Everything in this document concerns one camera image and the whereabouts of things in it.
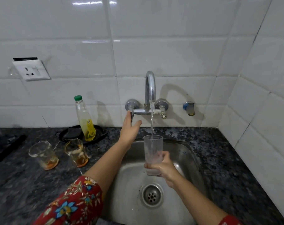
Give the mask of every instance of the plastic cup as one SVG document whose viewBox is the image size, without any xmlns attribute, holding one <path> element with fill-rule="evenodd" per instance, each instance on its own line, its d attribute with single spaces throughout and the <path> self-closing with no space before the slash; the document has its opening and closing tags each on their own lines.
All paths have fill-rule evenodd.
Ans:
<svg viewBox="0 0 284 225">
<path fill-rule="evenodd" d="M 159 135 L 148 135 L 143 137 L 144 153 L 146 163 L 160 163 L 163 161 L 163 137 Z M 147 175 L 157 176 L 161 172 L 157 169 L 147 169 Z"/>
<path fill-rule="evenodd" d="M 48 141 L 40 141 L 34 144 L 29 149 L 29 155 L 36 158 L 44 170 L 53 169 L 59 162 L 58 157 Z"/>
<path fill-rule="evenodd" d="M 77 167 L 85 166 L 89 160 L 83 142 L 79 139 L 70 140 L 65 145 L 65 153 L 70 156 Z"/>
</svg>

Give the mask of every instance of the person's left hand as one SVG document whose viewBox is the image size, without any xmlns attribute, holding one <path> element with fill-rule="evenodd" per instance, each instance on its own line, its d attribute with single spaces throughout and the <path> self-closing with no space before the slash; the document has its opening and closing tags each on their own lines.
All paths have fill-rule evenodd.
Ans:
<svg viewBox="0 0 284 225">
<path fill-rule="evenodd" d="M 129 149 L 133 141 L 136 139 L 141 124 L 142 121 L 139 120 L 134 126 L 132 126 L 131 112 L 128 110 L 120 131 L 118 142 Z"/>
</svg>

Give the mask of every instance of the power socket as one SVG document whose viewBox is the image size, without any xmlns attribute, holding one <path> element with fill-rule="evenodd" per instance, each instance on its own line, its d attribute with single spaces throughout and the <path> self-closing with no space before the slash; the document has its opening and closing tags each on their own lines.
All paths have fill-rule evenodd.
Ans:
<svg viewBox="0 0 284 225">
<path fill-rule="evenodd" d="M 47 70 L 40 60 L 13 61 L 12 63 L 20 76 L 26 81 L 50 79 Z"/>
</svg>

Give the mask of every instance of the hand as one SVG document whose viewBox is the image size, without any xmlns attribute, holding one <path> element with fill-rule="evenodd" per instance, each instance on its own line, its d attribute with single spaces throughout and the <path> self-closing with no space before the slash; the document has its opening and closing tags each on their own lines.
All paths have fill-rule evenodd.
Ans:
<svg viewBox="0 0 284 225">
<path fill-rule="evenodd" d="M 129 149 L 133 141 L 136 139 L 141 124 L 142 121 L 139 120 L 134 126 L 132 126 L 131 112 L 128 110 L 120 131 L 118 142 L 124 145 L 126 149 Z"/>
<path fill-rule="evenodd" d="M 170 159 L 170 154 L 168 151 L 162 151 L 163 161 L 161 163 L 144 164 L 144 167 L 147 169 L 158 169 L 161 174 L 159 177 L 163 177 L 167 185 L 171 188 L 174 188 L 174 182 L 178 177 L 181 177 L 181 174 L 175 168 L 173 162 Z"/>
</svg>

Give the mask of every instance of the plastic bottle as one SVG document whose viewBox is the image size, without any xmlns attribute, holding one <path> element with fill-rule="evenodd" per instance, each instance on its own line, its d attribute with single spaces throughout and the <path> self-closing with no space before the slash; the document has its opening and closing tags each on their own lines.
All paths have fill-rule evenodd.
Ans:
<svg viewBox="0 0 284 225">
<path fill-rule="evenodd" d="M 76 114 L 78 115 L 78 121 L 84 133 L 85 141 L 91 141 L 96 135 L 91 116 L 81 95 L 75 96 L 74 100 L 76 101 Z"/>
</svg>

